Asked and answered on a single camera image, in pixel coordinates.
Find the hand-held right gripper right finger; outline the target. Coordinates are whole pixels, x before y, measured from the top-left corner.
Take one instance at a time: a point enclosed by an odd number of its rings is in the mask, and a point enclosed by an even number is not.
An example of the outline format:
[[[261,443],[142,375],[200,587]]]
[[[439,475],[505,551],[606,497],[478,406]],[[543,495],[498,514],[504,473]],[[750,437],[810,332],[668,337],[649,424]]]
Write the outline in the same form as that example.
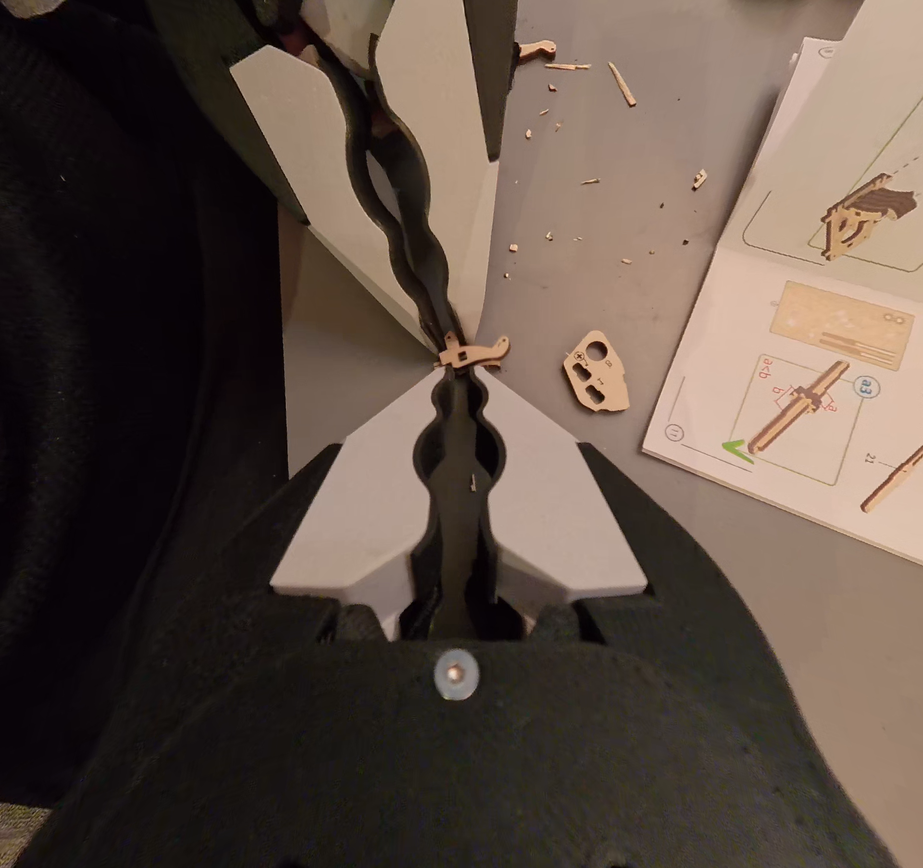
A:
[[[485,369],[467,374],[465,605],[475,632],[517,638],[549,606],[648,587],[580,443]]]

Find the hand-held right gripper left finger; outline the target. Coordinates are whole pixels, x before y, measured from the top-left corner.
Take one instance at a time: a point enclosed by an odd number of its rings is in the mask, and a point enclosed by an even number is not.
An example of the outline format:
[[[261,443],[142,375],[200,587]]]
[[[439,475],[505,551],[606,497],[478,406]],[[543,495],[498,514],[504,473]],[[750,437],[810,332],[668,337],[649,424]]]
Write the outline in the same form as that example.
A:
[[[271,577],[283,596],[369,608],[425,640],[462,532],[449,424],[462,374],[434,371],[349,434]]]

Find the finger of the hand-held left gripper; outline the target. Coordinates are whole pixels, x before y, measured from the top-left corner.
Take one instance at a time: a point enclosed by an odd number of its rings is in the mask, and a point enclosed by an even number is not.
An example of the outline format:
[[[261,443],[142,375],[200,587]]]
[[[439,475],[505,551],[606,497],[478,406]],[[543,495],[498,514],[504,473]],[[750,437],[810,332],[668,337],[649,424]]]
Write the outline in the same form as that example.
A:
[[[393,175],[414,240],[444,253],[468,342],[484,307],[499,162],[488,157],[463,0],[394,0],[375,45],[379,93],[415,153]]]
[[[398,218],[367,166],[368,126],[352,76],[271,46],[230,69],[306,216],[311,233],[420,343],[437,353],[432,318],[399,283],[407,270]]]

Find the small hooked wooden part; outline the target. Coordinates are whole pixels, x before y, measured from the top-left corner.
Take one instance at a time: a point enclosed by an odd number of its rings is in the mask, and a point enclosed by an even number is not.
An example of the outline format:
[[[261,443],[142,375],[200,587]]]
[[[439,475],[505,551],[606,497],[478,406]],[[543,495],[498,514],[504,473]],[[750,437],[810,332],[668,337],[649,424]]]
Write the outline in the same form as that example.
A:
[[[501,360],[511,350],[510,339],[503,335],[491,346],[463,345],[453,331],[444,336],[444,348],[438,355],[435,367],[451,367],[456,371],[475,366],[498,368]]]

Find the flat wooden plate with holes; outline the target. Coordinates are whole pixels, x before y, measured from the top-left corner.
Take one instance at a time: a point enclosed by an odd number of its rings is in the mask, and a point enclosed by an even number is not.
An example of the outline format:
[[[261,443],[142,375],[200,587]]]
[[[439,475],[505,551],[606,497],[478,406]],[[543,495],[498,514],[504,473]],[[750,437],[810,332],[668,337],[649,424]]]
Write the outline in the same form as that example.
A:
[[[621,412],[629,408],[624,365],[602,331],[588,332],[565,356],[562,371],[585,409]]]

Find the scattered wooden chips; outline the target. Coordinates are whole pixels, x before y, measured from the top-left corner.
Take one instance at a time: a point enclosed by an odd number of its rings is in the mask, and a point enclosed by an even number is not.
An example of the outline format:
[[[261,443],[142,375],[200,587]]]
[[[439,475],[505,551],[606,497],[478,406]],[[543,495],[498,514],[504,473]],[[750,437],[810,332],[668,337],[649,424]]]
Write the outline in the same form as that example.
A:
[[[692,245],[693,107],[675,88],[631,89],[633,107],[597,69],[517,81],[493,227],[502,273],[577,275]]]

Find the person's black trousers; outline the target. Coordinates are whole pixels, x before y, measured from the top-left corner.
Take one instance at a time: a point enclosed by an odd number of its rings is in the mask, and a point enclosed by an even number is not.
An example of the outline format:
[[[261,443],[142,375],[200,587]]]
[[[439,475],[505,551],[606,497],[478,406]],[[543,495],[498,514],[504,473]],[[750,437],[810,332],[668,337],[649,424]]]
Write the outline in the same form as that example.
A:
[[[2,6],[2,802],[86,770],[282,481],[276,200],[144,0]]]

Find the open instruction booklet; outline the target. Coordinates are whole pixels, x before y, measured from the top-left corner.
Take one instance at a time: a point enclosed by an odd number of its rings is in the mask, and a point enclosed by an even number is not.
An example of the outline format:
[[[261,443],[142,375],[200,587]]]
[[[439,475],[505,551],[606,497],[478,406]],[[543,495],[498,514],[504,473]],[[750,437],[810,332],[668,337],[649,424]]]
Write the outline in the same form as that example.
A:
[[[922,557],[922,0],[806,38],[642,451]]]

